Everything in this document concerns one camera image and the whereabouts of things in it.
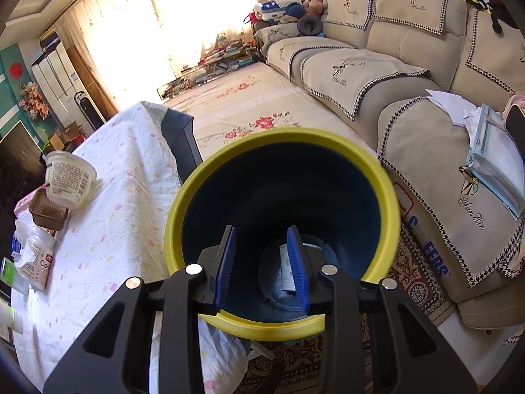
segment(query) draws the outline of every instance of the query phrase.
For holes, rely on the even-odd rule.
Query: beige leather sofa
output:
[[[325,0],[322,22],[325,38],[299,36],[295,23],[258,31],[266,63],[377,150],[464,323],[525,322],[525,219],[463,169],[466,130],[426,98],[443,90],[502,111],[509,93],[525,94],[519,30],[500,22],[497,35],[462,0]]]

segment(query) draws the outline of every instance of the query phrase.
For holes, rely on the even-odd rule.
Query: carpet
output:
[[[405,224],[401,227],[397,254],[388,276],[403,287],[436,326],[454,311],[453,302],[448,298],[421,247]],[[365,316],[362,316],[362,326],[363,355],[367,365],[367,382],[370,382],[368,325]],[[277,360],[286,368],[276,394],[317,392],[323,347],[321,335],[296,341],[261,342],[261,344],[273,351]],[[274,361],[263,356],[249,361],[248,371],[234,394],[252,391],[268,375],[273,364]]]

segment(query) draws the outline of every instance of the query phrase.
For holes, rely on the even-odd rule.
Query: brown plastic tray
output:
[[[49,201],[46,190],[39,189],[31,200],[30,212],[35,225],[60,231],[64,228],[69,210]]]

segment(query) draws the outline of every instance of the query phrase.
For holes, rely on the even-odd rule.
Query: barcode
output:
[[[86,190],[86,186],[88,186],[88,180],[89,175],[87,173],[84,173],[82,181],[80,181],[80,187],[78,188],[78,192],[80,195],[83,195],[84,191]]]

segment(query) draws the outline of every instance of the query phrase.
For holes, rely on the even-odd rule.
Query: yellow rim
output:
[[[381,233],[374,257],[362,280],[378,283],[386,276],[392,265],[399,239],[399,207],[392,182],[379,162],[359,145],[323,130],[303,127],[277,128],[239,139],[217,151],[195,169],[177,193],[167,217],[164,252],[170,274],[185,266],[180,242],[183,222],[194,195],[204,181],[234,157],[254,148],[279,142],[303,142],[328,148],[351,161],[367,177],[379,204]],[[305,338],[321,333],[325,329],[324,316],[306,317],[283,323],[246,320],[225,311],[214,317],[201,317],[212,326],[232,335],[263,341]]]

